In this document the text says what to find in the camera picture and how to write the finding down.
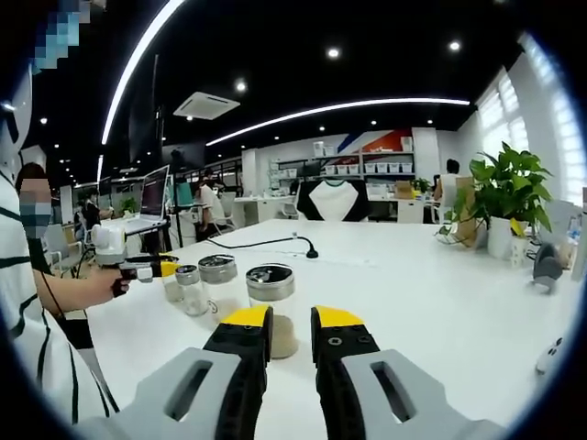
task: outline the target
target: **laptop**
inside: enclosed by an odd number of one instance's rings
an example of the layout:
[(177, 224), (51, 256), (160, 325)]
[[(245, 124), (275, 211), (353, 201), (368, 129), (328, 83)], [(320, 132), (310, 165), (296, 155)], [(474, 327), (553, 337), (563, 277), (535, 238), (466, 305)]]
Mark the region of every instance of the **laptop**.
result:
[(169, 165), (166, 165), (145, 176), (140, 199), (140, 214), (124, 223), (127, 235), (165, 224), (163, 215), (168, 175)]

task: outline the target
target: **black ceiling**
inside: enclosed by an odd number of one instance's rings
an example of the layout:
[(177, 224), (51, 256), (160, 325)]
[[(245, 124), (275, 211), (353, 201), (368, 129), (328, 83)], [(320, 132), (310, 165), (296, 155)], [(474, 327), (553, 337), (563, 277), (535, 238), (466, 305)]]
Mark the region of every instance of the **black ceiling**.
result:
[[(108, 145), (100, 140), (108, 107), (142, 30), (164, 3), (110, 0), (107, 12), (82, 25), (81, 44), (58, 69), (34, 80), (34, 118), (28, 144), (50, 158), (52, 184), (95, 180), (128, 165), (127, 91)], [(135, 78), (160, 55), (157, 96), (166, 109), (166, 143), (212, 140), (274, 117), (314, 107), (388, 97), (445, 97), (474, 102), (502, 66), (519, 53), (519, 29), (505, 5), (493, 0), (382, 2), (187, 0), (139, 65)], [(448, 44), (459, 40), (462, 49)], [(329, 60), (327, 48), (341, 50)], [(234, 82), (248, 90), (238, 95)], [(130, 82), (129, 90), (135, 86)], [(241, 102), (214, 121), (173, 116), (190, 94), (204, 91)], [(241, 145), (378, 129), (427, 126), (456, 130), (472, 107), (377, 105), (315, 115), (269, 126), (206, 149), (208, 162), (240, 154)], [(49, 123), (42, 126), (41, 117)], [(71, 160), (70, 172), (60, 159)], [(156, 165), (140, 158), (138, 174)]]

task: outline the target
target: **jar lid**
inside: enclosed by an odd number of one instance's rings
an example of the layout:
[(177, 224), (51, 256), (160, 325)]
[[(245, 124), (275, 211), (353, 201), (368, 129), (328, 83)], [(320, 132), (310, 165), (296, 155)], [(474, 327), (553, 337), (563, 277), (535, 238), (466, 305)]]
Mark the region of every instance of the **jar lid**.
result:
[(190, 286), (196, 284), (200, 280), (200, 273), (196, 266), (188, 264), (180, 266), (175, 270), (175, 279), (181, 286)]
[(217, 254), (198, 261), (202, 281), (210, 284), (228, 282), (237, 276), (237, 262), (232, 255)]
[(289, 266), (264, 264), (247, 272), (249, 296), (257, 301), (279, 301), (295, 291), (294, 272)]

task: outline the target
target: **small plant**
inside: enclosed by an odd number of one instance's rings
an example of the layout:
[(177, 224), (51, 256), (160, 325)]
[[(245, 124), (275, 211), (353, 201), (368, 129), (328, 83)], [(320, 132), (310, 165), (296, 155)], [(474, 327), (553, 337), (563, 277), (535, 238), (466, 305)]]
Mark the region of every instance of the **small plant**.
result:
[(420, 178), (414, 179), (412, 181), (412, 186), (415, 190), (420, 191), (421, 193), (427, 193), (428, 190), (432, 187), (432, 184), (430, 183), (430, 181)]
[(550, 221), (542, 203), (552, 200), (552, 197), (542, 182), (552, 174), (542, 168), (535, 154), (529, 151), (518, 153), (505, 142), (502, 147), (504, 150), (497, 159), (487, 153), (479, 153), (491, 163), (471, 161), (469, 168), (475, 180), (474, 202), (467, 207), (467, 192), (460, 189), (448, 219), (463, 221), (478, 218), (489, 225), (491, 217), (514, 218), (533, 227), (540, 223), (550, 231)]
[(128, 197), (120, 203), (120, 212), (123, 214), (125, 211), (130, 213), (137, 211), (137, 201), (133, 197)]

